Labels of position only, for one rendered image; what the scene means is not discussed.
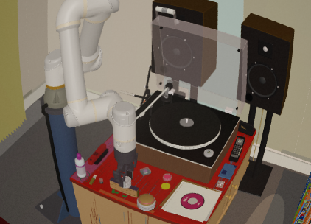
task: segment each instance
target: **record player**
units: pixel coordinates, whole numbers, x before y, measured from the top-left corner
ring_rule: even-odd
[[[136,111],[138,160],[208,183],[237,136],[247,41],[160,15],[152,30],[158,90]]]

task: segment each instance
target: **blue cylinder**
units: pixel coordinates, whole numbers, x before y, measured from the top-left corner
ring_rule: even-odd
[[[76,158],[77,137],[75,127],[67,127],[63,114],[49,114],[49,122],[55,146],[55,154],[57,165],[60,171],[60,179],[63,184],[69,213],[73,217],[79,217],[76,197],[74,195],[74,187],[70,181],[70,177],[76,172],[74,159]]]

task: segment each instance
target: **white record sleeve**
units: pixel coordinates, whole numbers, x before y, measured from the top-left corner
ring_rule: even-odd
[[[220,195],[221,191],[182,181],[162,209],[172,214],[203,222],[209,219]]]

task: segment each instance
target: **yellow button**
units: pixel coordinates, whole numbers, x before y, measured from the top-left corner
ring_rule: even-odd
[[[168,190],[168,189],[170,189],[170,184],[169,183],[162,183],[162,185],[161,185],[161,188],[163,189],[163,190]]]

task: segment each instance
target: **pink disc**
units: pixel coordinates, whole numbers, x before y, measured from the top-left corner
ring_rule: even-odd
[[[164,181],[171,181],[172,180],[172,175],[171,174],[164,174],[163,175],[163,180]]]
[[[181,198],[181,205],[186,209],[198,209],[204,204],[204,198],[198,193],[188,193]]]

